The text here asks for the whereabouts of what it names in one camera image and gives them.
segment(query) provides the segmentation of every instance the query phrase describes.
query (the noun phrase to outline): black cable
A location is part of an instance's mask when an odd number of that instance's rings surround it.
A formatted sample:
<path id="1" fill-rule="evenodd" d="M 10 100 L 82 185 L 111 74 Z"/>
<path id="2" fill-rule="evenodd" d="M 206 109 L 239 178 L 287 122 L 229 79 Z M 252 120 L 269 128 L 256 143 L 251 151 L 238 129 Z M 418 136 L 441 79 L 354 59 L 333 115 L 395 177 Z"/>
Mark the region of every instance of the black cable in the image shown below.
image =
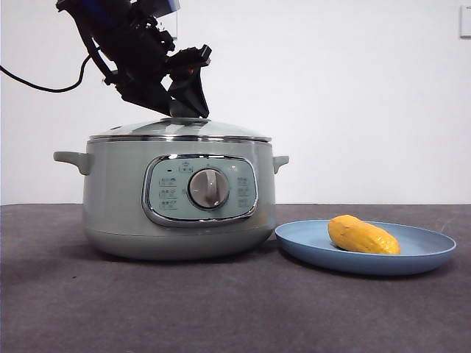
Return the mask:
<path id="1" fill-rule="evenodd" d="M 44 91 L 50 92 L 50 93 L 63 93 L 63 92 L 67 92 L 69 90 L 73 90 L 74 88 L 77 88 L 82 83 L 83 73 L 85 71 L 85 66 L 87 65 L 87 62 L 89 61 L 90 58 L 91 58 L 91 56 L 88 55 L 85 58 L 85 60 L 83 60 L 82 66 L 80 67 L 79 80 L 77 82 L 75 82 L 72 86 L 69 86 L 69 87 L 66 87 L 66 88 L 60 88 L 60 89 L 56 89 L 56 90 L 54 88 L 41 87 L 41 86 L 35 85 L 34 83 L 28 82 L 25 79 L 22 79 L 22 78 L 20 78 L 16 75 L 12 74 L 11 72 L 9 72 L 6 68 L 4 68 L 1 65 L 0 65 L 0 69 L 1 69 L 1 72 L 6 74 L 7 76 L 11 77 L 12 79 L 15 79 L 18 82 L 21 82 L 21 83 L 25 84 L 26 86 L 30 86 L 31 88 L 35 88 L 37 90 L 44 90 Z"/>

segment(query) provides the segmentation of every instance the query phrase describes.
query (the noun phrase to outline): silver knob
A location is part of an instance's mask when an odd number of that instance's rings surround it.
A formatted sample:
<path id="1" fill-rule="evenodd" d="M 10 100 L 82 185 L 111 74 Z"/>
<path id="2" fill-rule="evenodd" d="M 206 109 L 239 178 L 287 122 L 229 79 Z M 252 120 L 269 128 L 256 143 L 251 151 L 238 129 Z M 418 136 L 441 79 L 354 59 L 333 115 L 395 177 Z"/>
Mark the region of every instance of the silver knob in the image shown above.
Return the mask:
<path id="1" fill-rule="evenodd" d="M 226 176 L 214 169 L 203 169 L 194 174 L 188 187 L 193 202 L 203 208 L 218 207 L 229 196 Z"/>

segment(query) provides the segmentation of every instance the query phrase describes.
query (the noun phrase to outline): glass lid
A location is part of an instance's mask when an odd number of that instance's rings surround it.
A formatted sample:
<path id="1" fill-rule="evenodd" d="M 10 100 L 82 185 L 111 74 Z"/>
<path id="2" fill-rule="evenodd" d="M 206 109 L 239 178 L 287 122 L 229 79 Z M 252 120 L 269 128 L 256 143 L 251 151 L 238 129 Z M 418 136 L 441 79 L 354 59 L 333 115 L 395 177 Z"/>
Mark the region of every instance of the glass lid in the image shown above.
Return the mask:
<path id="1" fill-rule="evenodd" d="M 117 126 L 99 135 L 95 139 L 128 140 L 137 138 L 209 138 L 225 140 L 255 140 L 269 142 L 271 138 L 263 137 L 249 129 L 236 125 L 219 123 L 202 118 L 164 118 L 159 121 Z"/>

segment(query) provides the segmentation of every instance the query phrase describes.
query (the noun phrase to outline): chrome trim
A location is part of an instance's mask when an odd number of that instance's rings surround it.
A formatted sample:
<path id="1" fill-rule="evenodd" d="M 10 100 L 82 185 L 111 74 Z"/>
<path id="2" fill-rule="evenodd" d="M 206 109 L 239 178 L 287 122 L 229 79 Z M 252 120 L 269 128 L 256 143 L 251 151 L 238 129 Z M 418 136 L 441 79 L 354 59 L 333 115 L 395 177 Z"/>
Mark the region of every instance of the chrome trim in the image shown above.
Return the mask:
<path id="1" fill-rule="evenodd" d="M 93 135 L 88 143 L 118 141 L 191 141 L 225 143 L 269 143 L 271 138 L 252 136 L 203 136 L 203 135 Z"/>
<path id="2" fill-rule="evenodd" d="M 155 211 L 149 200 L 149 192 L 150 192 L 150 182 L 152 180 L 152 172 L 154 171 L 154 167 L 164 161 L 164 160 L 178 160 L 183 158 L 200 158 L 203 156 L 204 158 L 223 158 L 226 160 L 243 160 L 250 165 L 252 169 L 252 173 L 254 176 L 255 181 L 255 202 L 250 210 L 243 215 L 238 215 L 236 217 L 229 217 L 229 218 L 212 218 L 212 219 L 199 219 L 199 220 L 184 220 L 184 219 L 177 219 L 177 218 L 170 218 L 165 217 L 164 215 L 159 214 Z M 253 164 L 247 159 L 243 157 L 236 157 L 236 156 L 228 156 L 228 155 L 218 155 L 218 154 L 169 154 L 164 156 L 159 156 L 151 161 L 151 163 L 146 168 L 146 173 L 144 174 L 144 183 L 142 188 L 142 197 L 141 197 L 141 206 L 144 210 L 146 216 L 154 223 L 160 224 L 166 227 L 182 227 L 182 228 L 189 228 L 189 227 L 218 227 L 227 224 L 233 224 L 237 221 L 241 221 L 244 219 L 249 218 L 253 215 L 256 211 L 258 206 L 258 183 L 257 183 L 257 175 L 255 174 L 255 169 Z"/>

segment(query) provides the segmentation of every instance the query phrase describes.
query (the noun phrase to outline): mango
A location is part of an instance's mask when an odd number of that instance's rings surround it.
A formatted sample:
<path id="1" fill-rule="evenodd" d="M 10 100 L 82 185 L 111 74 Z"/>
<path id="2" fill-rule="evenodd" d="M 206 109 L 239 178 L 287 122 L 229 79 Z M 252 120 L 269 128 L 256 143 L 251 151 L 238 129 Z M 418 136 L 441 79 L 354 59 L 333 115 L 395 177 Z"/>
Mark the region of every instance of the mango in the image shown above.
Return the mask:
<path id="1" fill-rule="evenodd" d="M 395 237 L 352 215 L 332 218 L 327 228 L 330 239 L 339 248 L 351 252 L 400 254 L 400 244 Z"/>

